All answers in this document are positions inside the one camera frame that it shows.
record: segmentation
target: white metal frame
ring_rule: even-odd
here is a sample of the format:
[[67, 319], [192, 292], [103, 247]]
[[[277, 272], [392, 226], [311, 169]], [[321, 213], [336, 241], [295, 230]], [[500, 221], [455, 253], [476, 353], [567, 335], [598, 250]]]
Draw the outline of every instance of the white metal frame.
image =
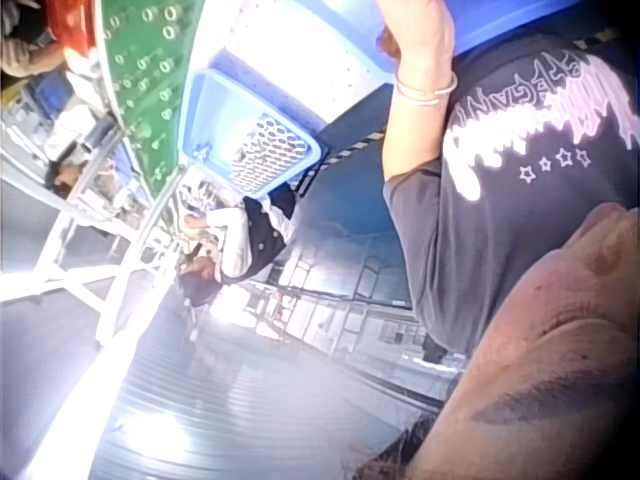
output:
[[[60, 213], [51, 229], [47, 241], [40, 253], [35, 269], [26, 274], [0, 274], [0, 285], [11, 285], [3, 288], [0, 301], [16, 300], [43, 292], [64, 288], [78, 299], [100, 312], [100, 321], [96, 330], [96, 340], [101, 345], [108, 344], [116, 330], [116, 321], [125, 290], [133, 271], [145, 269], [154, 276], [166, 276], [167, 270], [175, 267], [175, 254], [178, 243], [175, 237], [156, 228], [163, 210], [176, 193], [187, 168], [180, 166], [167, 182], [159, 197], [151, 206], [139, 229], [129, 227], [119, 219], [105, 211], [99, 211], [86, 201], [85, 192], [100, 171], [103, 161], [123, 139], [119, 128], [110, 132], [100, 149], [96, 151], [78, 179], [66, 200], [48, 191], [41, 182], [25, 171], [21, 162], [13, 158], [7, 151], [0, 149], [2, 168], [0, 178], [38, 201], [57, 209]], [[93, 226], [116, 235], [112, 251], [121, 238], [129, 240], [130, 245], [122, 263], [103, 265], [84, 269], [64, 271], [58, 265], [71, 233], [78, 225]], [[144, 264], [140, 257], [146, 248], [154, 252], [154, 259]], [[85, 285], [97, 280], [115, 277], [107, 297], [103, 300], [91, 292]]]

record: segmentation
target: silver bracelet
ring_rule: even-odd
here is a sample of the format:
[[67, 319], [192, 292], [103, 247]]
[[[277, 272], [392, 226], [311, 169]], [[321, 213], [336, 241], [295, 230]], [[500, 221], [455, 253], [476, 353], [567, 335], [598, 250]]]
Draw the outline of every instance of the silver bracelet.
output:
[[440, 99], [437, 97], [444, 97], [445, 95], [449, 95], [458, 87], [458, 77], [454, 72], [451, 72], [451, 83], [447, 88], [443, 88], [441, 90], [434, 90], [434, 92], [427, 97], [428, 92], [424, 92], [422, 90], [416, 90], [415, 88], [411, 88], [400, 81], [398, 78], [398, 74], [396, 73], [396, 91], [406, 100], [408, 100], [413, 105], [424, 105], [424, 106], [433, 106], [438, 105], [440, 103]]

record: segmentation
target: blue plastic crate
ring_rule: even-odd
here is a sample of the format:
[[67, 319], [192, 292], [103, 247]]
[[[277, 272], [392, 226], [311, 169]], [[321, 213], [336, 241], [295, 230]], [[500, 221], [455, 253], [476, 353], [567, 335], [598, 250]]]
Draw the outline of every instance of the blue plastic crate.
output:
[[190, 72], [178, 145], [226, 187], [260, 198], [320, 160], [318, 143], [243, 85], [212, 69]]

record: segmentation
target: graphic print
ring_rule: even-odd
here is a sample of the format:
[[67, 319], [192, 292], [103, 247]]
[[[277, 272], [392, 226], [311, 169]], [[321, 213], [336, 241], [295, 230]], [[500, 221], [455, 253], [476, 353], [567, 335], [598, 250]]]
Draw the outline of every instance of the graphic print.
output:
[[[443, 156], [457, 191], [469, 201], [482, 196], [474, 170], [477, 162], [501, 168], [505, 149], [524, 156], [528, 141], [550, 127], [557, 131], [568, 128], [573, 144], [578, 146], [596, 136], [610, 108], [626, 148], [633, 148], [634, 139], [640, 142], [640, 118], [633, 114], [629, 94], [605, 62], [590, 55], [581, 60], [564, 52], [562, 61], [544, 53], [533, 64], [531, 80], [516, 74], [514, 84], [493, 94], [485, 94], [478, 87], [454, 107]], [[552, 165], [544, 162], [540, 166], [551, 171], [557, 166], [572, 167], [579, 161], [587, 168], [591, 159], [586, 152], [578, 153], [563, 148]], [[528, 171], [520, 175], [529, 184], [533, 181], [526, 180], [531, 178]]]

